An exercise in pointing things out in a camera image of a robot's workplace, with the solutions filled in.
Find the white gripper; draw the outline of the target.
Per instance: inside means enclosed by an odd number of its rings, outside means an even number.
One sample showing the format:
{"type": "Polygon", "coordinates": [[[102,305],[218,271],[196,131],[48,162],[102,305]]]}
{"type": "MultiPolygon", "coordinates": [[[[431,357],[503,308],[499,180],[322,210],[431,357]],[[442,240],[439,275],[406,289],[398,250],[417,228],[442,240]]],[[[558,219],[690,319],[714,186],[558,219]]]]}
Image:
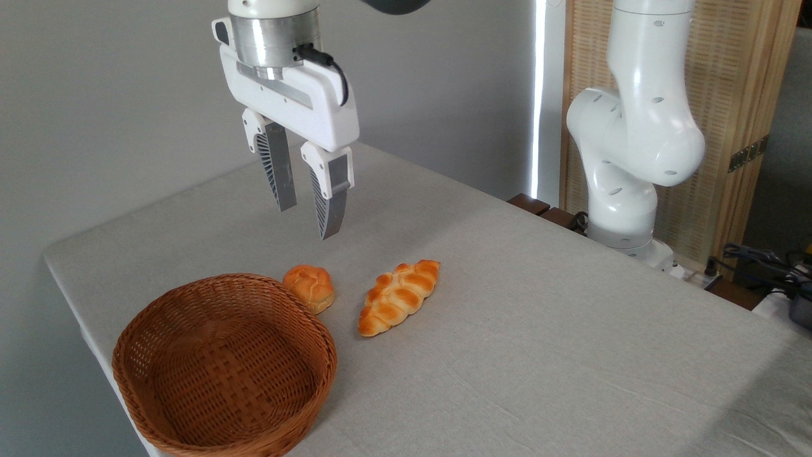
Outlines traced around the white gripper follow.
{"type": "Polygon", "coordinates": [[[263,79],[238,59],[232,35],[231,18],[213,21],[228,89],[247,107],[242,113],[247,146],[261,160],[279,211],[286,211],[297,200],[285,128],[307,140],[301,156],[310,169],[321,238],[327,239],[339,232],[354,186],[348,147],[360,135],[354,95],[342,106],[337,70],[310,61],[282,69],[279,79],[263,79]]]}

